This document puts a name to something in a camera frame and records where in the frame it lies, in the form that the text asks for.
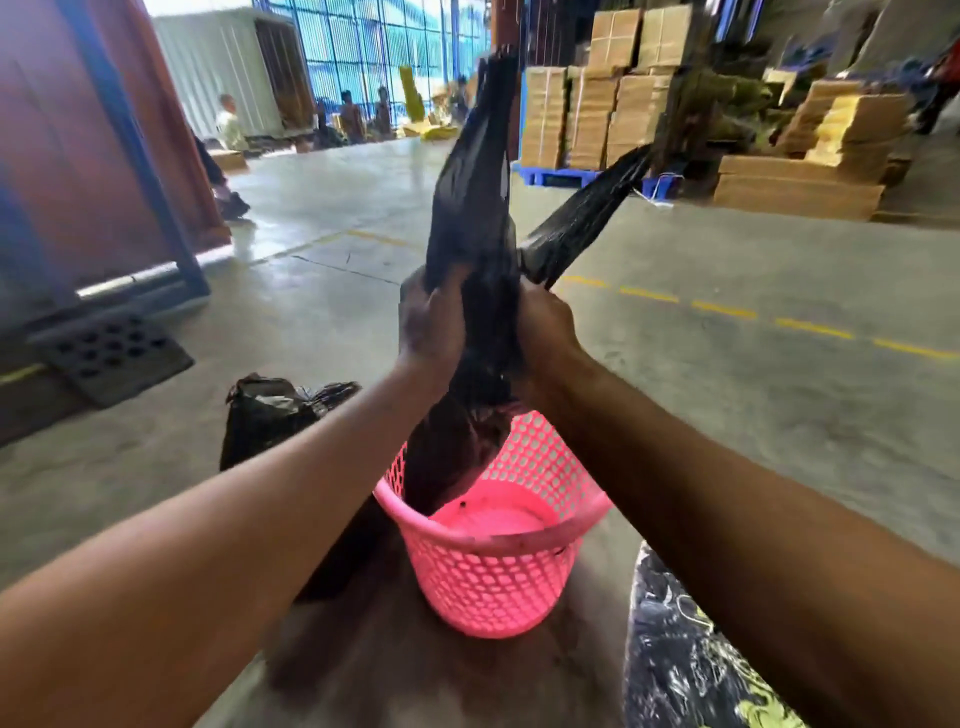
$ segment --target shipping container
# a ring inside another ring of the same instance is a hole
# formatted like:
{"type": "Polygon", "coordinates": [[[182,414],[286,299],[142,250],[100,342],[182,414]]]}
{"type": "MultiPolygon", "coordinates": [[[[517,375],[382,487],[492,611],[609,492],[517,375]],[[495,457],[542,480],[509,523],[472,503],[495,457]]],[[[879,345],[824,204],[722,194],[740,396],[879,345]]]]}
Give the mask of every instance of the shipping container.
{"type": "Polygon", "coordinates": [[[290,20],[254,8],[153,19],[183,113],[203,139],[217,136],[220,96],[237,103],[247,136],[308,133],[314,108],[290,20]]]}

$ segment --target forearm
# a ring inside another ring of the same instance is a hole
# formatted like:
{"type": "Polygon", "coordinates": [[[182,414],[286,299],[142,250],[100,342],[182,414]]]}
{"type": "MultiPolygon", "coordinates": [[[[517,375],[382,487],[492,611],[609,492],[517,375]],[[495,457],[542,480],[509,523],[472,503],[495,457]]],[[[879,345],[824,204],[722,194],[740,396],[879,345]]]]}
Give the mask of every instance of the forearm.
{"type": "Polygon", "coordinates": [[[942,607],[960,595],[956,570],[711,442],[585,356],[546,386],[543,414],[808,720],[948,715],[952,670],[930,673],[960,659],[944,639],[960,624],[942,607]]]}
{"type": "Polygon", "coordinates": [[[289,608],[436,386],[398,368],[5,592],[0,724],[191,724],[289,608]]]}

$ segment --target person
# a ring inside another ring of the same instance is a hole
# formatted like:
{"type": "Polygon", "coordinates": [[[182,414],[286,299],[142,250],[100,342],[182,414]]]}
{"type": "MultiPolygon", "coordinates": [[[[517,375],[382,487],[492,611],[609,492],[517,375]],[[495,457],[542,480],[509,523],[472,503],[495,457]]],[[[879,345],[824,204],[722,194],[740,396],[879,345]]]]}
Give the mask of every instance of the person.
{"type": "Polygon", "coordinates": [[[204,166],[206,179],[210,183],[210,189],[213,190],[213,199],[217,203],[220,216],[224,220],[239,220],[250,211],[250,206],[244,202],[239,194],[230,189],[224,171],[213,160],[204,143],[197,138],[196,134],[193,135],[193,141],[197,145],[197,154],[200,155],[200,162],[204,166]]]}
{"type": "Polygon", "coordinates": [[[353,95],[349,91],[341,93],[340,98],[344,102],[340,106],[340,126],[350,144],[363,144],[366,141],[363,113],[360,107],[353,103],[353,95]]]}
{"type": "Polygon", "coordinates": [[[447,107],[450,110],[450,116],[453,118],[453,122],[463,126],[464,122],[467,121],[467,114],[470,111],[467,104],[466,76],[457,77],[456,85],[450,92],[450,99],[447,102],[447,107]]]}
{"type": "Polygon", "coordinates": [[[240,117],[237,116],[237,102],[228,93],[220,94],[220,106],[222,110],[217,114],[217,134],[220,136],[220,143],[224,149],[231,149],[234,152],[248,152],[250,142],[244,136],[243,127],[240,125],[240,117]]]}
{"type": "MultiPolygon", "coordinates": [[[[399,355],[374,386],[4,591],[0,724],[196,720],[443,396],[466,275],[429,296],[408,283],[399,355]]],[[[960,570],[668,414],[527,281],[517,336],[515,391],[808,724],[956,723],[960,570]]]]}
{"type": "Polygon", "coordinates": [[[932,76],[937,82],[937,90],[917,117],[917,133],[924,136],[933,132],[941,112],[960,93],[960,37],[934,65],[932,76]]]}
{"type": "Polygon", "coordinates": [[[373,130],[380,140],[390,139],[394,134],[394,127],[390,123],[390,94],[386,86],[381,86],[376,90],[379,101],[376,102],[375,114],[373,116],[373,130]]]}

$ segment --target black rubber mat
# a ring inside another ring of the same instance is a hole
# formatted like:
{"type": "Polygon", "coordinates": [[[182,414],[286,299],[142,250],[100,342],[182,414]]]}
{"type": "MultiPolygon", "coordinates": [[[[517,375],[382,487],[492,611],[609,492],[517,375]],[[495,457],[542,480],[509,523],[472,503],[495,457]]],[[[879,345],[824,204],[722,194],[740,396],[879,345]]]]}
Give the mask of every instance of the black rubber mat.
{"type": "Polygon", "coordinates": [[[98,407],[135,397],[193,366],[162,326],[131,306],[87,313],[35,334],[30,343],[98,407]]]}

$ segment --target floor marking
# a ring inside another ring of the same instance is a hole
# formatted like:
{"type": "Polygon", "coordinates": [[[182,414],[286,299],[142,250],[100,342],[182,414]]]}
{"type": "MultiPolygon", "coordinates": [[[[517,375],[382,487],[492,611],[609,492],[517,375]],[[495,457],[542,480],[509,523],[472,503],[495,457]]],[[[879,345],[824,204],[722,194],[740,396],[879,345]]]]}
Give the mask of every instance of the floor marking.
{"type": "Polygon", "coordinates": [[[673,296],[669,293],[656,293],[655,291],[647,291],[643,288],[631,288],[627,285],[620,286],[620,293],[624,296],[640,296],[644,299],[653,299],[654,301],[665,301],[667,303],[679,303],[680,299],[677,296],[673,296]]]}
{"type": "Polygon", "coordinates": [[[398,248],[414,248],[416,250],[422,250],[422,246],[420,245],[414,245],[413,243],[407,242],[406,240],[400,240],[399,238],[396,238],[396,237],[387,237],[386,235],[378,235],[375,232],[348,230],[348,231],[344,231],[344,235],[353,235],[353,237],[365,237],[368,240],[375,240],[378,243],[393,245],[398,248]]]}
{"type": "Polygon", "coordinates": [[[561,280],[570,283],[580,283],[581,285],[592,285],[594,288],[610,288],[610,285],[600,279],[585,279],[583,276],[563,276],[561,280]]]}
{"type": "Polygon", "coordinates": [[[15,372],[7,372],[4,375],[0,375],[0,387],[6,384],[13,384],[16,381],[20,381],[20,379],[26,379],[28,376],[38,374],[46,368],[46,364],[31,364],[29,367],[18,369],[15,372]]]}
{"type": "Polygon", "coordinates": [[[925,349],[924,347],[915,347],[910,344],[901,344],[889,339],[874,339],[874,345],[883,349],[892,349],[895,352],[914,353],[918,356],[927,356],[931,359],[956,359],[960,358],[960,352],[938,352],[935,349],[925,349]]]}
{"type": "Polygon", "coordinates": [[[797,321],[796,319],[777,319],[777,326],[784,328],[795,328],[797,331],[810,331],[812,333],[822,333],[825,336],[836,336],[841,339],[855,339],[849,331],[840,328],[822,327],[819,324],[811,324],[809,321],[797,321]]]}
{"type": "Polygon", "coordinates": [[[706,301],[694,301],[690,305],[702,311],[712,311],[713,313],[722,313],[727,316],[737,316],[738,318],[750,319],[751,321],[756,320],[756,311],[751,311],[749,308],[727,308],[724,305],[707,303],[706,301]]]}

